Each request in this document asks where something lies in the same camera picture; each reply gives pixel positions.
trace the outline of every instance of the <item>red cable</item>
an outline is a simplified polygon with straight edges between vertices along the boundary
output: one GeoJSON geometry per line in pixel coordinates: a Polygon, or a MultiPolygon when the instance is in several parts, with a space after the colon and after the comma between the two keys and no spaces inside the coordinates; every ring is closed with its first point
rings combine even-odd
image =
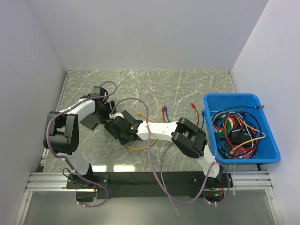
{"type": "Polygon", "coordinates": [[[199,120],[200,120],[200,117],[199,117],[199,112],[198,112],[198,110],[197,110],[197,108],[196,108],[196,106],[195,106],[195,104],[194,103],[191,103],[191,105],[192,105],[192,107],[196,110],[196,113],[197,113],[197,123],[196,123],[196,125],[198,126],[198,124],[199,124],[199,120]]]}
{"type": "Polygon", "coordinates": [[[161,111],[163,112],[163,120],[164,120],[164,122],[166,123],[166,121],[165,121],[165,108],[162,107],[162,108],[161,108],[161,111]]]}

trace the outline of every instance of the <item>floor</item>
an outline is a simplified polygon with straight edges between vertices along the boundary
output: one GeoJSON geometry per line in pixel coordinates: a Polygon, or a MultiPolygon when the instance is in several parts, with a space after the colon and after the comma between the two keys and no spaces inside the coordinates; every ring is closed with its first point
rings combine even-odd
{"type": "MultiPolygon", "coordinates": [[[[189,197],[179,197],[182,201],[189,197]]],[[[167,197],[113,198],[97,208],[82,208],[75,193],[35,192],[25,225],[274,225],[264,190],[232,192],[217,207],[199,199],[190,205],[175,203],[179,216],[167,197]]]]}
{"type": "MultiPolygon", "coordinates": [[[[211,92],[234,92],[227,70],[80,70],[70,71],[63,90],[59,110],[63,110],[91,93],[93,86],[105,81],[114,81],[118,85],[117,92],[109,97],[115,102],[127,97],[144,100],[150,109],[150,117],[156,122],[163,122],[161,107],[168,106],[171,121],[186,117],[197,120],[191,103],[199,110],[204,109],[203,97],[211,92]]],[[[104,86],[112,92],[112,85],[104,86]]],[[[136,101],[126,101],[118,107],[118,111],[128,110],[133,116],[136,111],[145,112],[144,106],[136,101]]],[[[118,140],[98,125],[91,131],[80,124],[79,150],[91,163],[95,172],[150,172],[150,164],[146,150],[130,150],[121,146],[118,140]]],[[[133,147],[143,147],[146,142],[134,142],[133,147]]],[[[152,160],[156,170],[160,170],[160,159],[169,145],[165,141],[157,141],[152,147],[152,160]]],[[[44,172],[61,172],[65,162],[48,155],[44,172]]],[[[257,170],[256,165],[226,165],[229,170],[257,170]]],[[[198,163],[186,157],[173,145],[164,158],[163,171],[199,171],[198,163]]]]}

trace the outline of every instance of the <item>black mounting plate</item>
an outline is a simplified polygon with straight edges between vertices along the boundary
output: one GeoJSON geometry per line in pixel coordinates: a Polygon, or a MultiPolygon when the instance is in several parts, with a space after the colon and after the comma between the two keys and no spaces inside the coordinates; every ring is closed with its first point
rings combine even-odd
{"type": "MultiPolygon", "coordinates": [[[[233,187],[231,174],[230,187],[233,187]]],[[[172,196],[195,197],[199,192],[205,179],[203,172],[164,172],[164,181],[168,192],[172,196]]],[[[110,198],[120,197],[160,197],[165,193],[158,185],[152,172],[94,172],[95,182],[108,188],[110,198]]],[[[227,177],[223,173],[221,182],[227,187],[227,177]]],[[[209,178],[205,189],[219,188],[216,179],[209,178]]],[[[84,189],[77,183],[68,182],[67,189],[84,189]]],[[[97,188],[97,199],[104,199],[106,193],[103,189],[97,188]]]]}

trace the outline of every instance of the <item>white wall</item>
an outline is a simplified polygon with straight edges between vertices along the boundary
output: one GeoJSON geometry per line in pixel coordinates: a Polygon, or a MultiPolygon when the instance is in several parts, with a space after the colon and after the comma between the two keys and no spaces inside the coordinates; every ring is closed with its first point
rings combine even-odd
{"type": "Polygon", "coordinates": [[[300,1],[270,0],[238,57],[237,92],[256,94],[265,107],[281,161],[267,165],[285,224],[300,221],[300,1]]]}
{"type": "Polygon", "coordinates": [[[67,69],[231,69],[268,0],[28,0],[67,69]]]}
{"type": "Polygon", "coordinates": [[[0,224],[9,225],[41,159],[65,71],[26,0],[0,2],[0,224]]]}

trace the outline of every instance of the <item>marble tabletop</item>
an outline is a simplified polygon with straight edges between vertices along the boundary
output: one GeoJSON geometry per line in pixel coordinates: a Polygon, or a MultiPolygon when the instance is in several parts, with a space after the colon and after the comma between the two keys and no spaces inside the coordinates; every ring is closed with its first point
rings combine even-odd
{"type": "MultiPolygon", "coordinates": [[[[105,81],[114,81],[117,92],[109,97],[116,103],[127,97],[140,98],[149,107],[150,117],[155,122],[163,122],[161,108],[168,106],[171,121],[186,117],[197,121],[192,108],[194,103],[199,111],[204,109],[203,97],[212,92],[234,92],[228,70],[72,70],[62,95],[60,108],[63,110],[92,91],[105,81]]],[[[104,86],[111,93],[111,84],[104,86]]],[[[145,113],[144,106],[128,100],[118,106],[118,111],[129,111],[137,119],[143,120],[136,111],[145,113]]],[[[147,150],[131,150],[120,145],[103,127],[98,125],[93,131],[79,125],[79,150],[91,163],[95,172],[150,172],[147,150]]],[[[151,148],[155,169],[160,171],[160,160],[170,142],[157,141],[151,148]]],[[[146,141],[130,143],[132,147],[144,147],[146,141]]],[[[44,172],[61,172],[65,162],[48,154],[44,172]]],[[[256,165],[226,165],[229,170],[257,170],[256,165]]],[[[199,171],[198,163],[188,158],[173,145],[164,158],[163,171],[199,171]]]]}

